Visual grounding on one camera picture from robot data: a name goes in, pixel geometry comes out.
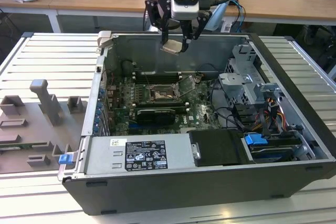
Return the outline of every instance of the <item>blue latch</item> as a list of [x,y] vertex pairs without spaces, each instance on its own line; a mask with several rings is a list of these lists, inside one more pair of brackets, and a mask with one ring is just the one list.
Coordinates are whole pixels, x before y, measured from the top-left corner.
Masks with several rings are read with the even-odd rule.
[[248,134],[245,136],[247,145],[250,144],[268,144],[267,140],[261,137],[261,134]]
[[59,156],[59,160],[58,163],[60,165],[72,165],[72,158],[73,158],[73,154],[62,154]]

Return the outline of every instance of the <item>motherboard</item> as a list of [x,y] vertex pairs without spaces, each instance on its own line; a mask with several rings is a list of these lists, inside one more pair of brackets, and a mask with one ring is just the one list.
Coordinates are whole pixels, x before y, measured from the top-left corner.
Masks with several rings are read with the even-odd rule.
[[187,133],[218,129],[211,80],[195,74],[116,77],[108,90],[112,135]]

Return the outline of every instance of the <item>label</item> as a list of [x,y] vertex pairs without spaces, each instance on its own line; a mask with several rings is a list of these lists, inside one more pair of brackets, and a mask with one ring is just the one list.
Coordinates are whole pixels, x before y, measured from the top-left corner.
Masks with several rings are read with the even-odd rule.
[[125,146],[127,138],[113,138],[110,141],[110,146]]
[[164,141],[126,142],[125,170],[168,169]]
[[0,151],[12,151],[12,150],[21,150],[20,147],[3,147],[0,148]]

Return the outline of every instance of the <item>power supply label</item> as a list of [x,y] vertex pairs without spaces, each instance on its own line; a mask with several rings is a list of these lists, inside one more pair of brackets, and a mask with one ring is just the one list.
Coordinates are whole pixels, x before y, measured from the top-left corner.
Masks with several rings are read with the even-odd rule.
[[125,170],[168,169],[164,141],[126,142]]

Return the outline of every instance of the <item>white label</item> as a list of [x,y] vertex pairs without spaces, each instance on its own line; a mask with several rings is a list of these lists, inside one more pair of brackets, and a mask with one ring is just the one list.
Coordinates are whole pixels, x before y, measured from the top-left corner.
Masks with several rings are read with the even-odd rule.
[[157,165],[165,165],[167,164],[167,161],[156,161]]
[[110,146],[125,146],[127,138],[113,138],[110,141]]
[[0,151],[12,151],[12,150],[21,150],[20,147],[3,147],[0,148]]

